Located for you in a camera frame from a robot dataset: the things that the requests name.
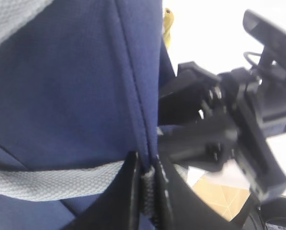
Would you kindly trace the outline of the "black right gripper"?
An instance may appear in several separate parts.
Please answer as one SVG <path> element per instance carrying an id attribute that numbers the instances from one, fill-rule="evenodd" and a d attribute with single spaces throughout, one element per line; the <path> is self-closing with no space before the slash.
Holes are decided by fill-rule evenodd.
<path id="1" fill-rule="evenodd" d="M 190 122 L 199 117 L 202 101 L 205 119 Z M 159 136 L 159 155 L 213 173 L 232 157 L 260 201 L 286 190 L 286 175 L 265 140 L 267 128 L 272 136 L 285 130 L 283 83 L 259 83 L 257 74 L 244 68 L 215 75 L 195 62 L 181 63 L 177 76 L 160 88 L 158 125 L 185 123 Z"/>

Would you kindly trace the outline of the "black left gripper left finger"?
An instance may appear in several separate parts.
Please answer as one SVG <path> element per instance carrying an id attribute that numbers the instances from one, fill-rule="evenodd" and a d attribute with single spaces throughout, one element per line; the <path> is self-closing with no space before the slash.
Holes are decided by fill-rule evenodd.
<path id="1" fill-rule="evenodd" d="M 140 213 L 140 158 L 129 152 L 99 198 L 65 230 L 137 230 Z"/>

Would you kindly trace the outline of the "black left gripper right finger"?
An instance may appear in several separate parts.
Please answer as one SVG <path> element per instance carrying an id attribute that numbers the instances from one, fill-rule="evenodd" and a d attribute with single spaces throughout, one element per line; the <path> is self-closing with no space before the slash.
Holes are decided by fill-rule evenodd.
<path id="1" fill-rule="evenodd" d="M 160 230 L 230 230 L 231 223 L 205 204 L 168 157 L 155 162 L 155 209 Z"/>

